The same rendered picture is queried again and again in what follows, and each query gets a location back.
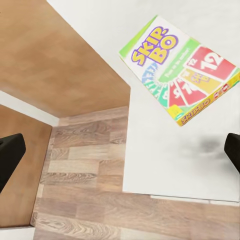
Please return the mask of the board game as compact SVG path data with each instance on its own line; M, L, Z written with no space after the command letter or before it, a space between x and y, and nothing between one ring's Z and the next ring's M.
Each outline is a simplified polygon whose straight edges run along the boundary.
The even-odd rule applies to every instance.
M240 67L158 14L117 54L180 127L240 82Z

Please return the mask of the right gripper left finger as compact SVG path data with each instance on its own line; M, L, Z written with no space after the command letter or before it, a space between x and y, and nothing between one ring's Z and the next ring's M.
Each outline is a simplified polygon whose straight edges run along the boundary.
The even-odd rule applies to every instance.
M22 133L0 138L0 193L26 153Z

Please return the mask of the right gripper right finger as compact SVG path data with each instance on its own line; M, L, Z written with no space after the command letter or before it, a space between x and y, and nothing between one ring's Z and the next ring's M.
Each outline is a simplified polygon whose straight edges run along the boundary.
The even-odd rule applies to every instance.
M229 133L225 141L224 151L240 173L240 135Z

